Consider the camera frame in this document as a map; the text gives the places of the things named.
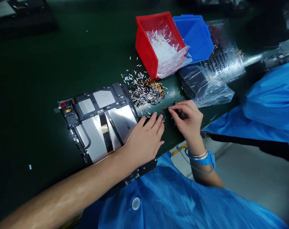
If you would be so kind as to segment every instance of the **wrist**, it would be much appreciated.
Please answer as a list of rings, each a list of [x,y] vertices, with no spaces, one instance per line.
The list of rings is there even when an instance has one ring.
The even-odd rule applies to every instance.
[[[114,154],[117,155],[117,161],[122,165],[122,168],[131,174],[138,166],[135,165],[133,159],[133,150],[130,149],[127,145],[122,146]]]
[[[199,156],[206,151],[203,139],[201,136],[194,136],[192,138],[186,138],[188,150],[190,154]]]

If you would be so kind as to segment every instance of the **forearm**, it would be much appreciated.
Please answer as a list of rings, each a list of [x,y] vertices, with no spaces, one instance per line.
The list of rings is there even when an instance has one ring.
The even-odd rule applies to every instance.
[[[205,146],[200,136],[194,136],[191,139],[186,139],[186,142],[188,145],[189,153],[199,156],[205,152]],[[209,173],[213,170],[212,165],[201,165],[201,164],[196,163],[194,160],[190,160],[190,164],[202,172]],[[224,185],[216,171],[210,174],[205,174],[205,173],[201,173],[195,170],[193,167],[191,167],[192,174],[193,174],[194,180],[197,183],[205,185],[205,186],[215,186],[215,187],[224,188]]]
[[[123,150],[40,193],[5,218],[0,228],[58,228],[135,169],[124,160]]]

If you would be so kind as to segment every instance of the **finger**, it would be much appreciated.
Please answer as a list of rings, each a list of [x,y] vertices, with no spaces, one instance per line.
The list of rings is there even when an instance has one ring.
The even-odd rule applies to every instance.
[[[160,116],[158,116],[156,122],[152,126],[152,129],[158,131],[158,128],[160,127],[160,124],[162,123],[162,120],[163,120],[163,115],[161,114]]]
[[[165,125],[163,122],[161,122],[160,127],[158,128],[158,131],[157,131],[157,137],[161,138],[164,131],[165,131]]]
[[[147,122],[147,124],[145,124],[144,126],[146,127],[146,128],[152,128],[152,126],[154,125],[154,123],[155,123],[155,121],[156,121],[156,116],[157,116],[157,112],[155,111],[155,112],[153,112],[153,114],[152,114],[152,116],[151,116],[151,118],[150,118],[150,120]]]
[[[189,108],[191,108],[191,109],[194,110],[194,111],[197,111],[197,110],[198,110],[198,107],[195,105],[195,103],[194,103],[192,100],[187,100],[187,101],[178,102],[178,103],[176,103],[174,106],[171,106],[171,107],[169,107],[169,108],[171,108],[171,109],[177,109],[177,108],[175,108],[176,105],[186,105],[186,106],[188,106]]]
[[[140,118],[140,120],[139,120],[139,122],[137,123],[137,125],[139,125],[139,126],[144,126],[144,123],[145,123],[145,116],[142,116],[141,118]]]
[[[177,105],[177,104],[175,104],[175,106],[174,107],[176,107],[175,109],[178,109],[178,110],[182,110],[182,112],[184,112],[186,115],[188,115],[188,117],[191,117],[192,115],[194,115],[195,114],[195,111],[194,110],[192,110],[190,107],[188,107],[187,105]]]
[[[170,114],[172,115],[175,123],[181,123],[181,122],[183,122],[183,120],[178,116],[178,114],[177,114],[174,110],[172,110],[172,109],[169,108],[169,112],[170,112]]]
[[[160,148],[161,145],[164,144],[164,143],[165,143],[165,141],[160,141],[160,142],[158,143],[158,145],[156,146],[155,151],[154,151],[154,158],[156,157],[156,154],[157,154],[159,148]]]

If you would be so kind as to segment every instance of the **floor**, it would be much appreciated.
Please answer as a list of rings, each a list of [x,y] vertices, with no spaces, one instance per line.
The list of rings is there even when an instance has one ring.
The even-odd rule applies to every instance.
[[[204,144],[215,154],[218,175],[228,189],[269,209],[289,225],[289,162],[253,146],[210,138],[204,139]],[[193,179],[180,152],[171,159],[184,176]]]

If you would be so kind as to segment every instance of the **white button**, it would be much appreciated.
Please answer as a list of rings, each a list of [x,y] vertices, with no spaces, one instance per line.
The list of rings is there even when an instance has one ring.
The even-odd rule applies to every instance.
[[[132,202],[133,210],[136,211],[137,209],[139,209],[139,206],[140,206],[140,199],[139,197],[135,197]]]

